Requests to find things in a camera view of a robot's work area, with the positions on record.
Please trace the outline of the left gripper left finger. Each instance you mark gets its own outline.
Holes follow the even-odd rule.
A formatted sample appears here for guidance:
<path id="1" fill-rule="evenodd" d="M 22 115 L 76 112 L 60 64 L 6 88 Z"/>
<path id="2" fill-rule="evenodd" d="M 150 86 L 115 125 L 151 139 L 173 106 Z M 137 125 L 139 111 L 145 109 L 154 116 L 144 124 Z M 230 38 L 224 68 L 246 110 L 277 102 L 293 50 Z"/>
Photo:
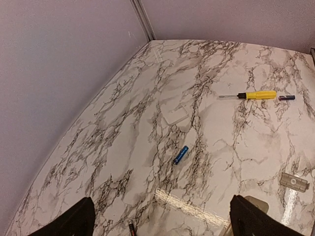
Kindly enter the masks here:
<path id="1" fill-rule="evenodd" d="M 92 236 L 95 225 L 95 206 L 84 197 L 55 220 L 30 236 Z"/>

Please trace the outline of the blue battery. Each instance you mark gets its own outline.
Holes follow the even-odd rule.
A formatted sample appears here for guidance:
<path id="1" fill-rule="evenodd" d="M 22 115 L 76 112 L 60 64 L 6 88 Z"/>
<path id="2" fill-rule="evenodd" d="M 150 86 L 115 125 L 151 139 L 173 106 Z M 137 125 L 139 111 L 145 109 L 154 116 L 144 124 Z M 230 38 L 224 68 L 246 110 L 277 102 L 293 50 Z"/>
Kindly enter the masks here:
<path id="1" fill-rule="evenodd" d="M 178 153 L 178 155 L 175 157 L 175 159 L 173 160 L 173 164 L 177 165 L 181 159 L 185 156 L 185 154 L 187 153 L 189 147 L 188 146 L 184 146 L 180 152 Z"/>

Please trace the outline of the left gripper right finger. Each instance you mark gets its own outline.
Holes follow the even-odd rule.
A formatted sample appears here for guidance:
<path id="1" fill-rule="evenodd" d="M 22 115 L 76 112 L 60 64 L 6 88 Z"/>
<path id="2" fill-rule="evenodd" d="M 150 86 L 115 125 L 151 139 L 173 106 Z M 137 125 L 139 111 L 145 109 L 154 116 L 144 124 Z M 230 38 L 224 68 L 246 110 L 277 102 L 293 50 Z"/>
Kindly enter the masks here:
<path id="1" fill-rule="evenodd" d="M 230 202 L 230 221 L 235 236 L 298 236 L 240 195 Z"/>

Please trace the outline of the small white remote control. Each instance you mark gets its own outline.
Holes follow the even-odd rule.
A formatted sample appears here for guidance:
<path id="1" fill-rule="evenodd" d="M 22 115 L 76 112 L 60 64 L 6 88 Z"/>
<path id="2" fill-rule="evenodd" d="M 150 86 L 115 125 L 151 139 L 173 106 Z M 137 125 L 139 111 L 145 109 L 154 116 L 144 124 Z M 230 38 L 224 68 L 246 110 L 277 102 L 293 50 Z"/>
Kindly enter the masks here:
<path id="1" fill-rule="evenodd" d="M 247 201 L 249 201 L 251 204 L 255 205 L 258 209 L 263 211 L 264 213 L 267 213 L 269 210 L 269 205 L 260 199 L 257 199 L 252 196 L 245 196 L 244 197 Z M 228 225 L 224 226 L 222 231 L 220 232 L 219 236 L 233 236 L 232 226 L 230 223 L 230 220 L 228 221 Z"/>

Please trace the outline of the grey battery cover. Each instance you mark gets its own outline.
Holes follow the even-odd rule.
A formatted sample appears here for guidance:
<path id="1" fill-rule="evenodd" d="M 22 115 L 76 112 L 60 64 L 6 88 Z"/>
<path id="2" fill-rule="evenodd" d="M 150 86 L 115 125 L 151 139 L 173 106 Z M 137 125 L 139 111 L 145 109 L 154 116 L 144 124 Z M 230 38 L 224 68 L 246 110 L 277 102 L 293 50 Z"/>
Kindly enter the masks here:
<path id="1" fill-rule="evenodd" d="M 306 192 L 310 187 L 306 180 L 287 173 L 281 173 L 280 185 L 302 193 Z"/>

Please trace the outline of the yellow handled screwdriver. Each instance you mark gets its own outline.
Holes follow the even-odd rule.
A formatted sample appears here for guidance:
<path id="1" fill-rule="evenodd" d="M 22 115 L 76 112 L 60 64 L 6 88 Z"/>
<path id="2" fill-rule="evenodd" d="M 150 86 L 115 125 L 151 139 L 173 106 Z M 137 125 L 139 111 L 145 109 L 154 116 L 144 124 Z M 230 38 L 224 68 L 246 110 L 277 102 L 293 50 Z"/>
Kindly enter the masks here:
<path id="1" fill-rule="evenodd" d="M 237 95 L 220 95 L 219 98 L 238 98 L 245 100 L 263 100 L 274 99 L 277 97 L 277 92 L 274 90 L 256 91 L 256 92 L 244 92 Z"/>

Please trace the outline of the purple pink battery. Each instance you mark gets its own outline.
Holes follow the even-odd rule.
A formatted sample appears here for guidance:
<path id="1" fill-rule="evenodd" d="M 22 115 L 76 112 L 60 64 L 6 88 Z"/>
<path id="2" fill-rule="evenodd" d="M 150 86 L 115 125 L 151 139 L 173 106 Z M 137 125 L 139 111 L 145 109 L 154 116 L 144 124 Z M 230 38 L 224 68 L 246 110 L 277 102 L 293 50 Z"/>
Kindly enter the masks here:
<path id="1" fill-rule="evenodd" d="M 295 95 L 281 95 L 279 96 L 280 101 L 289 101 L 289 100 L 295 100 Z"/>

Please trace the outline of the black battery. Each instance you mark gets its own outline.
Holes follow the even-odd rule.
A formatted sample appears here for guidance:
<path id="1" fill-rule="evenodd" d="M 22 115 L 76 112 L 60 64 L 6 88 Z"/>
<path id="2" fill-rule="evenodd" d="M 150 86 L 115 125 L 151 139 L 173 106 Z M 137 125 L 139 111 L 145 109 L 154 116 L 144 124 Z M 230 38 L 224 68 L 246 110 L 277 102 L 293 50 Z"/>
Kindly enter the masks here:
<path id="1" fill-rule="evenodd" d="M 137 236 L 135 226 L 134 226 L 132 220 L 128 220 L 128 227 L 129 227 L 129 231 L 130 231 L 131 236 Z"/>

